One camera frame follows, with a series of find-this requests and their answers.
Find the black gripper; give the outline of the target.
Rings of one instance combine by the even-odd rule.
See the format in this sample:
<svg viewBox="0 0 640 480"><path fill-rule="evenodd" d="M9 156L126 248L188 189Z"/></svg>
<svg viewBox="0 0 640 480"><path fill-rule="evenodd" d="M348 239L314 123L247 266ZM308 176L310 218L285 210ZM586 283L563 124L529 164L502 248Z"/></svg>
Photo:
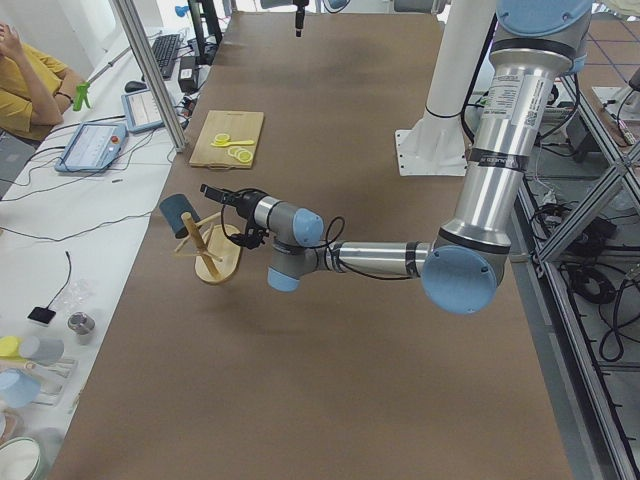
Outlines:
<svg viewBox="0 0 640 480"><path fill-rule="evenodd" d="M252 219L255 209L260 202L260 191L256 189L242 189L226 191L206 184L200 186L200 192L208 199L222 205L230 205L243 219Z"/></svg>

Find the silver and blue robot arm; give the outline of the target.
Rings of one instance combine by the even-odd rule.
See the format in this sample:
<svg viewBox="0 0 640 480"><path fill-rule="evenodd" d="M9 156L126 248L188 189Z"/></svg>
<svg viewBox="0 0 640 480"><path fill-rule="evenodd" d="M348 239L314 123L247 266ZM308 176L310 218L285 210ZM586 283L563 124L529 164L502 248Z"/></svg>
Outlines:
<svg viewBox="0 0 640 480"><path fill-rule="evenodd" d="M491 303L511 242L506 223L555 79L584 63L591 7L586 1L501 1L490 52L494 76L454 216L433 244L322 240L315 213L256 189L203 186L259 234L273 235L267 280L282 292L328 270L380 280L417 278L429 299L456 314Z"/></svg>

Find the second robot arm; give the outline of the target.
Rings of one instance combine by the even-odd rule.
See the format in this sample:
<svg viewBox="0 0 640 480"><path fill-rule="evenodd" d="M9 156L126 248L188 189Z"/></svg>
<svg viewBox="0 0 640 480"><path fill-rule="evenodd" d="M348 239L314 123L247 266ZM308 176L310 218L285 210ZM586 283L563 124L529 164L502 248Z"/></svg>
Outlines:
<svg viewBox="0 0 640 480"><path fill-rule="evenodd" d="M350 0L322 0L325 10L331 14L337 14L350 4Z"/></svg>

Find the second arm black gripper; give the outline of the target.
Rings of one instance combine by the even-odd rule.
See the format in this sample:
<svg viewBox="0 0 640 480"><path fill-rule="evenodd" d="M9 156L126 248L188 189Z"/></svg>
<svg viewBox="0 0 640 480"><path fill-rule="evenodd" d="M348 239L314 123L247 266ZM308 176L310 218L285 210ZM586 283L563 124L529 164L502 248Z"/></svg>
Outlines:
<svg viewBox="0 0 640 480"><path fill-rule="evenodd" d="M294 27L295 36L300 38L304 29L306 8L309 5L309 0L292 0L292 4L296 7Z"/></svg>

